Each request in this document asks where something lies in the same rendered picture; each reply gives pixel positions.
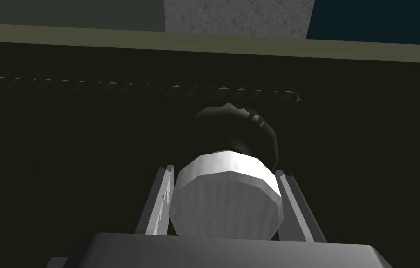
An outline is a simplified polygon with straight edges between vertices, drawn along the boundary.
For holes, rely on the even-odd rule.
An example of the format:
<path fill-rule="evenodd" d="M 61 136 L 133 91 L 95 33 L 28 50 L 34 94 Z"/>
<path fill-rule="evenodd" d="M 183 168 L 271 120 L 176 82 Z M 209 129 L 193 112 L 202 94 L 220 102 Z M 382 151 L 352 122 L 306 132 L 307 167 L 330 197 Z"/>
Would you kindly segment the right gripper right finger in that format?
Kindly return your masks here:
<path fill-rule="evenodd" d="M 292 172 L 276 170 L 275 177 L 284 211 L 284 221 L 278 229 L 279 240 L 326 243 Z"/>

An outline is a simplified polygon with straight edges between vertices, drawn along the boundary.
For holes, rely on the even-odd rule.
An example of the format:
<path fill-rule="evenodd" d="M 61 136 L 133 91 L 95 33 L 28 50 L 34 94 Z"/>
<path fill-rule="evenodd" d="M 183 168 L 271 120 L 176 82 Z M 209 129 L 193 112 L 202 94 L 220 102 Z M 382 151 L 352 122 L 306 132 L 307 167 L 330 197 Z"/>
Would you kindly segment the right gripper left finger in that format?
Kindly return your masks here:
<path fill-rule="evenodd" d="M 159 167 L 135 233 L 167 235 L 169 207 L 174 190 L 174 166 Z"/>

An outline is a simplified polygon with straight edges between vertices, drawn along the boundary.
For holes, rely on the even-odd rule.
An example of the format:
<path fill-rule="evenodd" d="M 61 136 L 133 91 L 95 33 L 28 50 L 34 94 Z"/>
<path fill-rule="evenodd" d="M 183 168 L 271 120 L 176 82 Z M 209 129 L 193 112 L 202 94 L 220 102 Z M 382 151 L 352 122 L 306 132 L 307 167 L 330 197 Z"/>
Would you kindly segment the white and dark door knob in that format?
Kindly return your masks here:
<path fill-rule="evenodd" d="M 179 236 L 270 240 L 281 226 L 277 137 L 258 112 L 226 103 L 182 131 L 169 216 Z"/>

